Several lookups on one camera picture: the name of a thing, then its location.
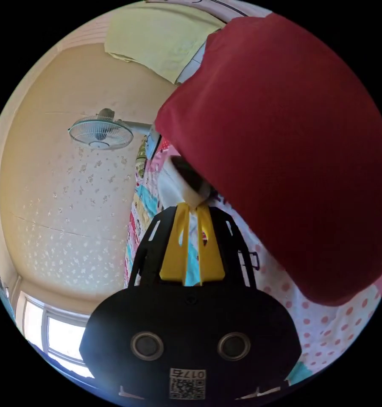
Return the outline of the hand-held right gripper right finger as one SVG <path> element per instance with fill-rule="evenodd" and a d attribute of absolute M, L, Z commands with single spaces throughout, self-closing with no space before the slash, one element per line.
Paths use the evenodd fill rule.
<path fill-rule="evenodd" d="M 196 216 L 200 285 L 220 282 L 225 278 L 225 270 L 209 207 L 198 206 Z"/>

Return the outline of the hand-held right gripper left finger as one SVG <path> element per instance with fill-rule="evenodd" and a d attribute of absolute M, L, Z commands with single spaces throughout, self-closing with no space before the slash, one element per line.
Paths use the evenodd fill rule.
<path fill-rule="evenodd" d="M 177 205 L 159 277 L 165 282 L 185 282 L 188 261 L 190 209 Z"/>

